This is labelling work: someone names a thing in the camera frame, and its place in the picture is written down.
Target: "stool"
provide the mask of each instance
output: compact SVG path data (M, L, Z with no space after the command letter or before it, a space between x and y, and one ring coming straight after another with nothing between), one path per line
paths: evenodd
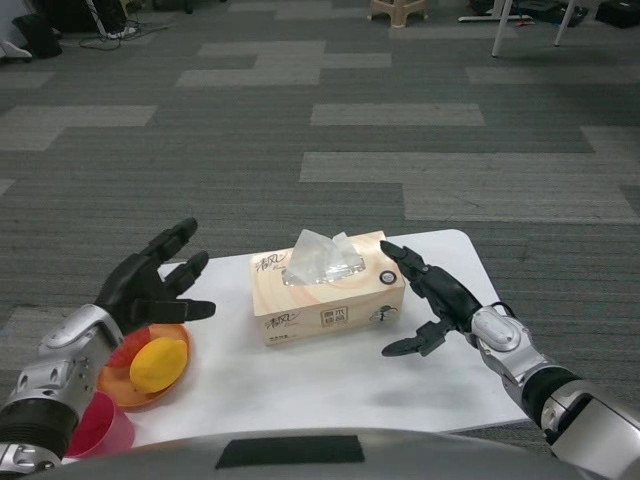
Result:
M422 12L426 20L427 0L416 0L407 3L407 0L371 0L371 15L367 18L373 19L376 13L386 13L391 17L391 26L394 28L404 28L407 25L407 17L415 12Z

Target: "cable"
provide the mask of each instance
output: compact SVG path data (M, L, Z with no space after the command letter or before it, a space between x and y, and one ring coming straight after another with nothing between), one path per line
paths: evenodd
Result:
M113 50L117 50L118 48L120 48L122 46L122 42L129 42L132 40L136 40L138 38L145 37L151 33L155 33L161 30L166 30L171 26L171 25L160 25L158 27L152 27L151 26L152 23L142 23L138 18L137 11L135 12L135 15L136 15L135 20L125 18L123 23L122 18L118 15L118 13L115 13L115 4L112 3L110 6L111 8L109 10L103 12L103 14L100 15L96 10L95 6L94 8L92 8L89 4L87 4L89 11L94 16L97 16L99 19L104 18L105 20L110 20L110 23L112 25L117 25L118 29L122 28L121 32L118 34L109 33L107 35L102 35L98 33L98 35L82 38L78 42L78 46L80 46L81 48L100 50L102 52L111 52ZM110 44L111 46L109 47L100 46L95 44L96 41L100 41L102 45Z
M509 314L510 317L518 318L518 317L516 317L516 314L514 313L513 309L509 305L504 303L504 302L494 302L494 303L491 304L491 306L494 307L494 308L495 307L502 307L507 311L507 313Z

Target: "white tabletop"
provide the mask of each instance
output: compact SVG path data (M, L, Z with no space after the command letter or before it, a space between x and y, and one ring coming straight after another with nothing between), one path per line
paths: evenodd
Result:
M498 300L457 230L391 237L446 269L483 304ZM249 255L212 259L188 292L217 303L192 322L194 355L181 383L146 411L128 412L135 445L240 431L372 427L443 432L525 419L500 379L455 332L426 358L384 358L387 344L436 319L409 287L400 320L266 347L253 317Z

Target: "orange plate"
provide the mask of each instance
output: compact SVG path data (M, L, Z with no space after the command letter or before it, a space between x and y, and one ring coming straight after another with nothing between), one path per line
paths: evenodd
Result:
M148 405L155 402L159 398L173 390L184 372L189 368L191 361L191 335L182 325L151 325L151 340L160 337L175 338L176 340L184 340L187 343L187 365L178 377L178 379L164 390L155 393L142 393L135 389L129 379L129 367L113 368L104 367L98 377L98 390L109 395L121 408L135 408Z

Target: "pink cup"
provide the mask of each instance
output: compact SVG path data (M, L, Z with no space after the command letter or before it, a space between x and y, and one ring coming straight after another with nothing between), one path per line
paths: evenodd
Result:
M96 392L71 439L69 458L90 458L129 450L133 424L109 395Z

